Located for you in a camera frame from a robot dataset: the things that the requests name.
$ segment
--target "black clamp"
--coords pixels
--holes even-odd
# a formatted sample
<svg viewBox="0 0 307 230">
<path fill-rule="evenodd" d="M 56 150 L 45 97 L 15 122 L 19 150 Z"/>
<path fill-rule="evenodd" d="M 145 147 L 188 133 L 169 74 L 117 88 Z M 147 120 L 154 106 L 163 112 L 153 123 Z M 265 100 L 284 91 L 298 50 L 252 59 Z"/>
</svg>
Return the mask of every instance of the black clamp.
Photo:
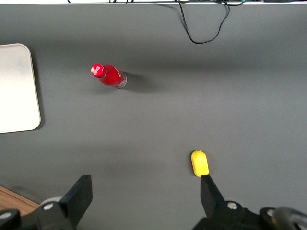
<svg viewBox="0 0 307 230">
<path fill-rule="evenodd" d="M 201 177 L 201 203 L 206 213 L 193 230 L 303 230 L 307 215 L 291 208 L 265 207 L 259 215 L 225 201 L 211 176 Z"/>
<path fill-rule="evenodd" d="M 84 175 L 59 202 L 44 203 L 23 217 L 17 209 L 1 211 L 0 230 L 75 230 L 92 199 L 92 178 Z"/>
</svg>

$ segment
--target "red bottle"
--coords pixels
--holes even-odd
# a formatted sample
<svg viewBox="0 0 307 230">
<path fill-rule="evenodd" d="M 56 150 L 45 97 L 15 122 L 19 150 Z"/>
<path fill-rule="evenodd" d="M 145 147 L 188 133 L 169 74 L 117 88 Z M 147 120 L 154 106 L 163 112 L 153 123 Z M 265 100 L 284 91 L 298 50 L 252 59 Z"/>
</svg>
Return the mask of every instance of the red bottle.
<svg viewBox="0 0 307 230">
<path fill-rule="evenodd" d="M 126 75 L 112 65 L 95 64 L 92 66 L 91 72 L 104 85 L 123 88 L 127 83 Z"/>
</svg>

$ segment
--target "yellow sponge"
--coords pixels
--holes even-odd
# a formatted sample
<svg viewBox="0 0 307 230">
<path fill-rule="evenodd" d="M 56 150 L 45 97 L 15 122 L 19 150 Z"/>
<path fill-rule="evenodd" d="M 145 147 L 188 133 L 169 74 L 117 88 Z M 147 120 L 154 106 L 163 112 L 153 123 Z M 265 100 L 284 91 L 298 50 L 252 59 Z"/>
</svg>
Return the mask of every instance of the yellow sponge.
<svg viewBox="0 0 307 230">
<path fill-rule="evenodd" d="M 194 174 L 198 177 L 209 175 L 207 156 L 200 150 L 195 150 L 191 155 Z"/>
</svg>

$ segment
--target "bottle cap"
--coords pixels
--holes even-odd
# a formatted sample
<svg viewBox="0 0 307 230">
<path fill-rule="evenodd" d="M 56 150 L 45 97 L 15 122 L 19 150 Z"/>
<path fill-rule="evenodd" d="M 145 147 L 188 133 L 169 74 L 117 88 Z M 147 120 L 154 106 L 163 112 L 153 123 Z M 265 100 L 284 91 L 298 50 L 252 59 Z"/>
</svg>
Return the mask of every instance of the bottle cap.
<svg viewBox="0 0 307 230">
<path fill-rule="evenodd" d="M 105 75 L 106 68 L 101 64 L 94 64 L 91 68 L 91 72 L 95 77 L 101 78 Z"/>
</svg>

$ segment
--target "gray table surface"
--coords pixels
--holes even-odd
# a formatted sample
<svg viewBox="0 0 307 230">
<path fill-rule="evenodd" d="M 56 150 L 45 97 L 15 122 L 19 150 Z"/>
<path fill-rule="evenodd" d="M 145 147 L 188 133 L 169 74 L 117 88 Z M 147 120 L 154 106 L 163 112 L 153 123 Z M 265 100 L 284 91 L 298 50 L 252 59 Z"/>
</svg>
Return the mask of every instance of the gray table surface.
<svg viewBox="0 0 307 230">
<path fill-rule="evenodd" d="M 222 5 L 185 5 L 209 39 Z M 32 52 L 42 123 L 0 135 L 0 185 L 36 202 L 82 175 L 79 229 L 187 230 L 203 216 L 190 154 L 226 199 L 307 212 L 307 5 L 232 7 L 191 43 L 177 5 L 1 5 L 0 44 Z M 128 73 L 100 84 L 92 64 Z"/>
</svg>

